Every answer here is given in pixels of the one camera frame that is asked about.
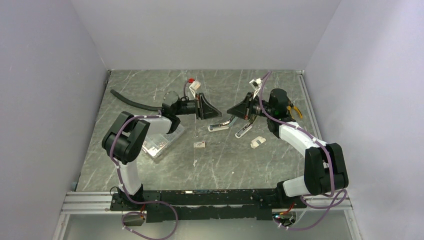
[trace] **wire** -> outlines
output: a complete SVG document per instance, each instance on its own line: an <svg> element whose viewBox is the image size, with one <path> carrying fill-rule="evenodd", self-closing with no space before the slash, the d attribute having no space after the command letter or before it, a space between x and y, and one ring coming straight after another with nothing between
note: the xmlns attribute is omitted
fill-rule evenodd
<svg viewBox="0 0 424 240"><path fill-rule="evenodd" d="M112 189L114 189L114 188L116 188L116 190L118 190L118 187L117 186L113 186L113 187L111 187L110 188L110 190L109 190L109 194L113 197L114 195L112 194Z"/></svg>
<svg viewBox="0 0 424 240"><path fill-rule="evenodd" d="M115 164L115 167L116 167L116 173L118 175L119 184L120 184L120 186L122 186L122 189L123 189L126 197L128 198L128 200L130 202L132 202L134 204L138 204L138 205L141 205L141 204L144 204L144 205L145 204L162 204L162 205L165 205L165 206L168 206L169 208L171 208L171 210L173 211L173 213L175 215L175 226L174 226L173 230L171 231L170 234L168 234L166 237L163 237L163 238L151 238L151 237L148 237L146 235L143 235L143 234L141 234L141 233L139 233L139 232L137 232L137 231L135 231L135 230L133 230L133 229L125 226L124 219L127 216L138 215L138 216L146 217L144 213L141 213L141 212L138 212L138 211L130 211L130 212L128 212L128 213L126 213L126 214L124 214L122 216L122 219L121 219L122 229L125 229L127 231L130 231L131 233L133 233L135 235L138 235L138 236L140 236L142 238L148 239L148 240L165 240L165 239L168 239L169 237L171 237L175 233L175 231L177 230L177 226L178 226L178 214L177 214L177 211L175 210L175 208L172 205L170 205L169 203L164 202L164 201L135 201L135 200L133 200L130 197L130 194L128 193L127 188L124 185L124 181L123 181L123 178L122 178L122 174L121 174L121 169L120 169L119 162L118 162L118 160L116 160L114 158L114 149L115 149L115 146L117 144L117 141L118 141L119 136L122 134L122 132L124 131L125 127L128 124L130 124L132 121L134 121L136 119L157 119L157 118L160 118L160 117L162 117L162 116L161 115L150 115L150 116L142 116L142 115L140 115L140 116L134 116L134 117L131 117L130 119L128 119L122 125L122 127L119 129L119 131L116 133L116 136L113 139L112 146L110 147L110 152L109 152L110 159L112 160L112 162Z"/></svg>
<svg viewBox="0 0 424 240"><path fill-rule="evenodd" d="M294 128L294 129L297 129L298 131L301 131L302 133L306 134L310 139L312 139L314 141L316 138L312 134L310 134L308 131L306 131L305 129L303 129L301 127L296 128L292 124L289 124L287 122L283 122L281 120L278 120L278 119L272 117L271 115L269 115L267 113L267 111L265 111L264 106L262 104L262 99L263 99L262 95L263 95L263 92L264 92L265 83L267 82L268 78L271 76L271 73L272 73L272 71L268 71L268 73L265 74L265 76L263 76L263 78L262 78L262 86L260 87L260 90L259 90L259 107L260 107L260 110L263 112L263 114L265 114L265 116L267 116L272 121L277 122L277 123L282 124L282 125L285 125L285 126L288 126L288 127L291 127L291 128ZM314 141L314 143L317 144L324 151L325 156L326 156L326 158L328 160L328 168L329 168L329 172L330 172L331 193L330 194L324 193L323 195L326 196L326 197L329 197L329 198L331 198L331 197L334 196L334 198L332 199L331 204L328 205L328 206L313 206L313 205L310 205L309 203L306 202L304 196L301 196L300 197L300 200L306 206L308 206L310 208L313 208L313 209L326 209L326 210L325 210L324 214L314 224L312 224L310 226L307 226L307 227L303 227L303 228L293 228L293 227L290 227L289 228L289 227L287 227L286 228L287 230L291 230L291 231L304 231L304 230L309 230L309 229L315 227L316 225L318 225L324 219L324 217L329 213L329 211L330 211L330 209L332 207L335 207L335 206L339 205L340 203L342 203L346 199L346 197L348 195L348 192L346 191L346 189L341 189L336 195L334 195L335 194L334 173L333 173L333 164L332 164L332 161L331 161L331 158L330 158L330 153L324 147L324 145L322 145L319 141ZM337 197L341 193L344 193L343 197L337 203L335 203Z"/></svg>
<svg viewBox="0 0 424 240"><path fill-rule="evenodd" d="M187 79L187 81L184 82L184 87L182 88L182 93L184 94L184 97L186 97L186 87L187 84L189 83L190 78Z"/></svg>
<svg viewBox="0 0 424 240"><path fill-rule="evenodd" d="M188 96L183 96L180 98L181 101L188 101L190 98Z"/></svg>
<svg viewBox="0 0 424 240"><path fill-rule="evenodd" d="M292 202L287 211L282 211L279 214L280 215L286 215L286 214L288 214L293 209L294 206L295 206L295 202Z"/></svg>
<svg viewBox="0 0 424 240"><path fill-rule="evenodd" d="M298 222L300 222L300 221L301 221L302 217L305 215L305 213L306 213L307 211L308 211L308 208L305 208L305 210L303 210L303 211L302 211L302 213L300 214L299 218L298 218L298 212L297 212L297 211L295 211L295 213L296 213L296 222L293 224L293 226L294 226L295 224L297 224Z"/></svg>
<svg viewBox="0 0 424 240"><path fill-rule="evenodd" d="M278 225L278 228L280 228L281 226L288 228L288 227L292 226L294 223L296 223L297 220L292 215L290 218L274 217L273 221Z"/></svg>
<svg viewBox="0 0 424 240"><path fill-rule="evenodd" d="M143 204L143 206L141 207L141 209L140 209L140 213L143 213L143 211L145 210L145 207L146 207L146 204Z"/></svg>
<svg viewBox="0 0 424 240"><path fill-rule="evenodd" d="M114 95L117 99L121 100L121 102L124 102L125 104L128 104L138 109L143 109L143 110L152 111L152 112L157 112L158 110L162 109L162 107L160 106L149 106L149 105L144 105L135 101L131 101L113 89L110 90L110 93Z"/></svg>

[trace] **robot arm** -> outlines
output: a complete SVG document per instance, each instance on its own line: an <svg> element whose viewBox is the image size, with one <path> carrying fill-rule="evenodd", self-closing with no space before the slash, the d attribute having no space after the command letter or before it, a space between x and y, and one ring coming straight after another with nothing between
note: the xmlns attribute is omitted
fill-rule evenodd
<svg viewBox="0 0 424 240"><path fill-rule="evenodd" d="M262 81L257 79L254 83L256 87L260 86ZM230 108L227 113L242 119L250 119L256 116L267 117L260 109L259 101L256 91L248 92L244 100ZM342 148L337 143L328 144L316 137L312 140L304 132L297 130L300 126L292 118L290 109L293 104L287 97L286 91L280 88L273 89L269 95L269 100L262 100L262 105L268 115L293 126L280 124L267 118L268 129L271 133L288 142L305 157L303 176L277 184L276 190L281 200L300 195L321 195L330 192L330 170L327 167L329 161L333 166L334 189L343 189L348 186L349 179ZM330 159L327 159L317 142L329 152Z"/></svg>
<svg viewBox="0 0 424 240"><path fill-rule="evenodd" d="M122 183L119 186L119 195L126 199L123 186L134 201L143 201L143 185L139 178L136 158L139 155L147 135L171 134L180 119L177 115L196 114L198 119L220 117L222 114L205 99L203 93L195 94L194 100L180 98L176 92L167 92L163 98L161 115L146 116L130 122L118 137L113 150L113 157L118 160L117 168L120 169ZM101 146L110 155L112 144L121 127L135 116L123 111L119 114L109 131L103 138Z"/></svg>

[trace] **black cable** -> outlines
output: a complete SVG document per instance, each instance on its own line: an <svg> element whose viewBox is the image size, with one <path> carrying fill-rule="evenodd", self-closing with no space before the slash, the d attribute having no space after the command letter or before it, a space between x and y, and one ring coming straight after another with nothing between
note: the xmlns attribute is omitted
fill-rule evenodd
<svg viewBox="0 0 424 240"><path fill-rule="evenodd" d="M116 190L118 190L118 187L117 186L113 186L110 190L109 190L109 194L113 197L113 195L112 195L112 189L114 189L114 188L116 188Z"/></svg>
<svg viewBox="0 0 424 240"><path fill-rule="evenodd" d="M183 96L180 98L181 101L188 101L190 98L188 96Z"/></svg>
<svg viewBox="0 0 424 240"><path fill-rule="evenodd" d="M295 219L290 219L290 218L285 218L285 217L278 217L278 218L274 218L276 223L280 223L281 226L283 227L290 227L291 225L293 225L296 220Z"/></svg>
<svg viewBox="0 0 424 240"><path fill-rule="evenodd" d="M122 96L119 92L115 91L115 90L110 90L110 93L112 95L114 95L117 99L121 100L122 102L124 102L125 104L128 104L132 107L138 108L138 109L144 109L147 111L152 111L152 112L157 112L159 110L162 109L162 107L160 106L149 106L149 105L144 105L135 101L131 101L128 98Z"/></svg>

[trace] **transparent plastic box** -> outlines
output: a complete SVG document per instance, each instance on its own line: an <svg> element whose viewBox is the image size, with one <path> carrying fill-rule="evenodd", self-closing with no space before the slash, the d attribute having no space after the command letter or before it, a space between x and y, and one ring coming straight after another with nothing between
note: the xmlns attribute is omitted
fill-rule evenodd
<svg viewBox="0 0 424 240"><path fill-rule="evenodd" d="M184 130L184 126L180 124L171 134L161 133L146 136L142 149L150 157L155 159L159 157L175 140L177 140L184 133Z"/></svg>

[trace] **black hose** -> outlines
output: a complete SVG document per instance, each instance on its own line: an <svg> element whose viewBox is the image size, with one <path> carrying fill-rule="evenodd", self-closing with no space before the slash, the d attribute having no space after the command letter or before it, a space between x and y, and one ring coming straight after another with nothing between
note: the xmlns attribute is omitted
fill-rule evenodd
<svg viewBox="0 0 424 240"><path fill-rule="evenodd" d="M113 89L110 90L110 93L113 94L117 99L121 100L122 102L124 102L124 103L126 103L130 106L133 106L135 108L138 108L138 109L144 109L144 110L152 111L152 112L157 112L158 110L162 109L162 107L160 107L160 106L149 106L149 105L144 105L144 104L141 104L141 103L138 103L138 102L135 102L135 101L131 101L128 98L122 96L119 92L117 92Z"/></svg>

